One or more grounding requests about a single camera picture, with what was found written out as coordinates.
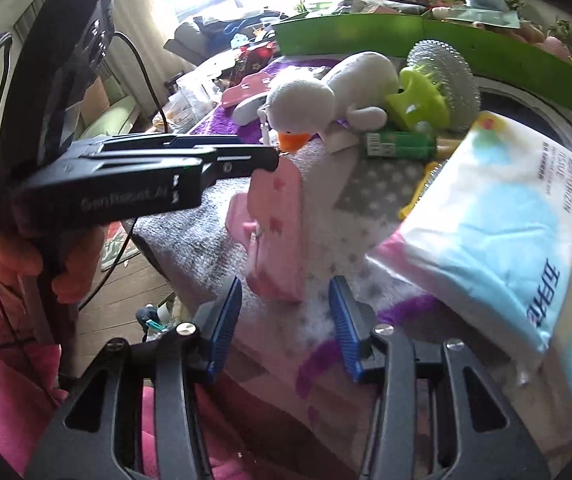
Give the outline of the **left hand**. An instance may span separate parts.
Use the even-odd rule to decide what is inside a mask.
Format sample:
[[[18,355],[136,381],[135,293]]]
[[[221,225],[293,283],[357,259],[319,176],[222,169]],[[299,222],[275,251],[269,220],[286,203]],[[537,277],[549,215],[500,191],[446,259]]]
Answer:
[[[52,281],[52,291],[62,304],[80,301],[91,290],[106,233],[106,226],[83,231],[66,255],[64,267]],[[20,278],[36,278],[43,268],[43,258],[30,240],[0,234],[1,284],[18,292]]]

